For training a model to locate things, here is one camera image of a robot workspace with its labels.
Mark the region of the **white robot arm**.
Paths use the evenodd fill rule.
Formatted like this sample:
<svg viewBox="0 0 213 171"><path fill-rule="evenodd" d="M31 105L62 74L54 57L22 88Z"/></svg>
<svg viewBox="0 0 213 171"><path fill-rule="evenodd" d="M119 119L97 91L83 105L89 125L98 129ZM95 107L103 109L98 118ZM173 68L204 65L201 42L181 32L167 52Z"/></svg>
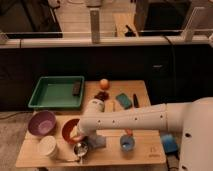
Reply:
<svg viewBox="0 0 213 171"><path fill-rule="evenodd" d="M97 99L88 103L78 122L81 135L106 129L181 132L179 171L213 171L213 97L116 112L102 112L103 106Z"/></svg>

